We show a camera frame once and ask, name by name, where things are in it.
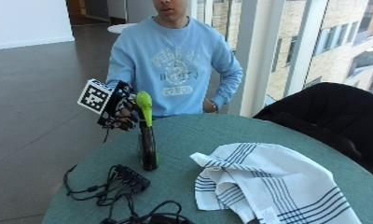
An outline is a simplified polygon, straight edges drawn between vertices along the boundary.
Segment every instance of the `sleeve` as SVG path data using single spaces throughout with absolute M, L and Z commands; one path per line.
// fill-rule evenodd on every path
M 234 55 L 234 51 L 230 48 L 226 38 L 222 34 L 219 35 L 220 37 L 215 47 L 212 66 L 216 72 L 222 75 L 222 81 L 216 90 L 216 95 L 211 99 L 218 108 L 224 106 L 224 104 L 232 100 L 244 76 L 243 68 Z
M 118 38 L 111 50 L 106 81 L 110 88 L 115 88 L 121 80 L 135 86 L 137 65 L 130 55 L 131 51 L 126 47 L 127 41 L 125 39 L 127 38 Z

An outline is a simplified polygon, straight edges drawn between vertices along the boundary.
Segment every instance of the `striped towel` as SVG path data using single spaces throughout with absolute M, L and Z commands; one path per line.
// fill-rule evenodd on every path
M 236 143 L 191 158 L 204 167 L 196 179 L 202 210 L 232 209 L 244 223 L 361 223 L 333 174 L 295 150 Z

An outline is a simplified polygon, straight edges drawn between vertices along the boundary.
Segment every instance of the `gray floor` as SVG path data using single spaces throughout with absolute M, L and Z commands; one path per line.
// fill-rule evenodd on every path
M 75 42 L 0 50 L 0 224 L 42 223 L 66 170 L 103 143 L 99 115 L 77 101 L 86 82 L 106 79 L 107 26 L 74 26 Z

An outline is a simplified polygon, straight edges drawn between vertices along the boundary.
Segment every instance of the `hand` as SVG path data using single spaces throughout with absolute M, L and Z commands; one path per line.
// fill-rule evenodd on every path
M 115 123 L 115 128 L 121 128 L 125 131 L 130 131 L 137 128 L 138 118 L 133 114 L 133 105 L 127 104 L 125 108 L 122 108 L 121 113 L 118 114 L 118 121 Z
M 203 101 L 203 111 L 207 113 L 214 113 L 218 111 L 215 103 L 208 98 L 204 98 Z

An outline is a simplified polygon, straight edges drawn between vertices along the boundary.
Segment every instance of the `building outside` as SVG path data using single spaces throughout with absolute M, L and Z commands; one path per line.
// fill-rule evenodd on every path
M 290 0 L 286 3 L 268 86 L 268 96 L 274 101 L 287 96 L 290 65 L 294 53 L 299 50 L 296 43 L 302 33 L 307 4 L 308 0 Z M 243 0 L 198 0 L 198 19 L 211 24 L 224 34 L 234 50 L 238 50 L 242 8 Z M 319 82 L 344 83 L 371 90 L 373 86 L 373 0 L 328 1 L 305 87 Z

